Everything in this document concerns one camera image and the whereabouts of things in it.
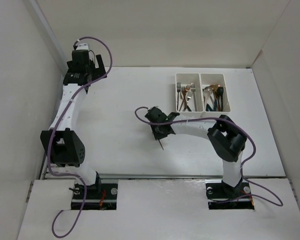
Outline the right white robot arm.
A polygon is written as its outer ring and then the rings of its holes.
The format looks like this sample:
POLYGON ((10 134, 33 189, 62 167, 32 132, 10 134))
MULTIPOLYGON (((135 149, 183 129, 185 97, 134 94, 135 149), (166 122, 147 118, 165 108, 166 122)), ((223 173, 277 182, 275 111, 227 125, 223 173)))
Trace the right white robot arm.
POLYGON ((156 140, 168 135, 189 135, 210 141, 218 157, 222 159, 223 176, 216 188, 210 186, 208 193, 216 194, 215 199, 234 199, 239 196, 241 183, 241 163, 247 137, 231 124, 219 120, 195 121, 194 117, 178 112, 168 115, 159 108, 152 107, 145 118, 152 123, 151 129, 156 140))

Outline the long copper handle utensil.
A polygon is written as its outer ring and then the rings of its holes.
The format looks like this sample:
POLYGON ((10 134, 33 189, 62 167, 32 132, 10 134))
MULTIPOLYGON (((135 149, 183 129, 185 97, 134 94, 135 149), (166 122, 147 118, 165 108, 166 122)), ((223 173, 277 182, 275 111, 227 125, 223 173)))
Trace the long copper handle utensil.
POLYGON ((181 97, 181 104, 180 104, 180 107, 179 107, 179 111, 182 110, 182 107, 184 105, 184 101, 185 101, 185 95, 187 93, 187 86, 186 85, 182 85, 181 86, 181 94, 180 94, 180 97, 181 97))

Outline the copper spoon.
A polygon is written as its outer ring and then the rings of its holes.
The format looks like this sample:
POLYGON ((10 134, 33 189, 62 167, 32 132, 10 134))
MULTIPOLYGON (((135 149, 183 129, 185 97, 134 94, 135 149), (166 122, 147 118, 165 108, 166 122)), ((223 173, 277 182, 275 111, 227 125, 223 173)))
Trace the copper spoon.
POLYGON ((220 87, 219 84, 215 84, 213 85, 213 93, 214 93, 214 103, 215 103, 215 110, 219 111, 220 110, 220 106, 219 106, 219 94, 217 93, 218 88, 220 87))

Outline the white spoon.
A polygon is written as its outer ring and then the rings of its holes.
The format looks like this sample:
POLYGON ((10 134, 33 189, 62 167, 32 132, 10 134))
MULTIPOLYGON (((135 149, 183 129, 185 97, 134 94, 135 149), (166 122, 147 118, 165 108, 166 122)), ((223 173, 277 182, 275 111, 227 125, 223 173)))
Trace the white spoon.
POLYGON ((204 110, 207 108, 208 100, 211 96, 211 92, 208 89, 203 90, 203 98, 204 98, 204 110))

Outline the brown wooden spoon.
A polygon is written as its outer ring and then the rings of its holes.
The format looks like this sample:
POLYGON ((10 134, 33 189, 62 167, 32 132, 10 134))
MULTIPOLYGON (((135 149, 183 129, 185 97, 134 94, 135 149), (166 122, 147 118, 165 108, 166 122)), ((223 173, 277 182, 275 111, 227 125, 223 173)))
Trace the brown wooden spoon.
POLYGON ((219 100, 216 91, 213 89, 212 92, 214 97, 213 110, 217 112, 219 110, 219 100))

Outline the gold spoon dark handle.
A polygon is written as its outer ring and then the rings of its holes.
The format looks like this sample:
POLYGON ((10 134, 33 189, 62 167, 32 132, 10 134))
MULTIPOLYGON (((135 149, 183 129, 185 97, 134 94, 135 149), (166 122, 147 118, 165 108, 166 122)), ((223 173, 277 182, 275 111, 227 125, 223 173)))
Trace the gold spoon dark handle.
POLYGON ((218 106, 219 106, 219 104, 218 104, 218 100, 217 100, 217 99, 215 99, 215 100, 214 100, 214 104, 213 104, 213 109, 214 109, 214 112, 217 112, 217 111, 218 111, 218 106))

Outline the black fork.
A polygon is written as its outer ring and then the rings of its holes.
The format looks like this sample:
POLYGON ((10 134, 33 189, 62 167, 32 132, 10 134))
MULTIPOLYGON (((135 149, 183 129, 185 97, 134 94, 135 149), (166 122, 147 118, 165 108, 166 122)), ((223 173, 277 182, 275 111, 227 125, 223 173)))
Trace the black fork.
POLYGON ((180 93, 181 93, 181 83, 177 82, 176 83, 176 92, 177 92, 177 105, 176 105, 176 110, 179 109, 179 100, 180 100, 180 93))

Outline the black spoon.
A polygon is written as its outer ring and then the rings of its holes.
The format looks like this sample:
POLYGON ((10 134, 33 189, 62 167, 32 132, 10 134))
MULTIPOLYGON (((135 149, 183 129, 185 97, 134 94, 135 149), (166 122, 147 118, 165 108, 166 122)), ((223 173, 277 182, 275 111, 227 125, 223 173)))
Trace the black spoon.
POLYGON ((216 89, 216 96, 219 102, 219 109, 222 112, 224 110, 224 100, 223 100, 223 94, 224 94, 224 88, 222 86, 219 86, 216 89))

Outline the silver spoon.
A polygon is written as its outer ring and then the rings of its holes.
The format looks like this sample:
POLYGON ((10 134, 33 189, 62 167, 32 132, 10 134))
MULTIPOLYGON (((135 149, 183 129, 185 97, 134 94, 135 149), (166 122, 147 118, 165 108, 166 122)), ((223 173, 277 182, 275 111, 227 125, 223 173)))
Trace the silver spoon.
POLYGON ((210 101, 212 108, 214 108, 214 98, 213 98, 213 89, 210 86, 205 87, 204 89, 209 90, 211 93, 211 96, 208 101, 210 101))

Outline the rose gold fork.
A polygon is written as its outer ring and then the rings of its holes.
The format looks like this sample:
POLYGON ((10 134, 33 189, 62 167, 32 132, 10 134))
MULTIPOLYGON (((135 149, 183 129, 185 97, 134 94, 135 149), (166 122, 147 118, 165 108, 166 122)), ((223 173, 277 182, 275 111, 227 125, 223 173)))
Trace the rose gold fork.
MULTIPOLYGON (((187 93, 190 90, 191 86, 189 84, 187 84, 185 86, 186 86, 186 93, 187 93)), ((181 111, 184 110, 185 107, 186 107, 186 95, 185 95, 184 104, 183 104, 181 111)))

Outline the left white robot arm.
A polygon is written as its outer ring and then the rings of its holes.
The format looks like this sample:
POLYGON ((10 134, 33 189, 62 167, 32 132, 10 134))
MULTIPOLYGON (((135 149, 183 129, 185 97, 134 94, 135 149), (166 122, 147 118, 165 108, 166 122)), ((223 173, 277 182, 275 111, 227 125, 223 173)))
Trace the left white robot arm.
POLYGON ((88 94, 86 85, 106 72, 101 55, 90 57, 88 44, 77 46, 67 62, 68 70, 63 79, 62 97, 57 114, 48 130, 43 130, 40 140, 50 158, 48 170, 54 177, 81 178, 75 188, 77 194, 84 192, 90 198, 101 195, 99 174, 85 161, 86 149, 76 134, 80 108, 88 94))

